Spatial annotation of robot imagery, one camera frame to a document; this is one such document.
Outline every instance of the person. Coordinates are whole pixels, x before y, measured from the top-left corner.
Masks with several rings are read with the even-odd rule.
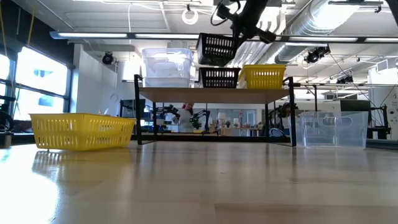
[[[180,122],[181,133],[193,133],[193,125],[190,121],[190,118],[193,115],[193,105],[194,103],[184,103],[180,110],[180,117],[173,118],[174,123]]]

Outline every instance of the white plastic bin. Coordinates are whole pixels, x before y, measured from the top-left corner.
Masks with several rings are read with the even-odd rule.
[[[189,87],[191,50],[144,49],[142,59],[144,87]]]
[[[297,141],[306,148],[364,149],[368,112],[304,112],[296,127]]]

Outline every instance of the black basket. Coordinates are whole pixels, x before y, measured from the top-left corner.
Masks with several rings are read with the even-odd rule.
[[[234,59],[237,48],[232,37],[200,33],[197,49],[199,64],[223,67]]]
[[[204,88],[236,88],[240,68],[199,68]]]

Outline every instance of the table top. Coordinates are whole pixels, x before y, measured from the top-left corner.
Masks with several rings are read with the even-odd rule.
[[[140,88],[140,94],[152,102],[168,103],[253,103],[268,104],[289,95],[289,90],[253,90],[232,88]]]

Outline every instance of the yellow basket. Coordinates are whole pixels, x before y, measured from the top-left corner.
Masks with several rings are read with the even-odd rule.
[[[39,149],[85,151],[127,146],[135,119],[65,113],[31,114],[36,146]]]
[[[249,89],[281,89],[285,70],[285,65],[245,65],[238,83],[240,87]]]

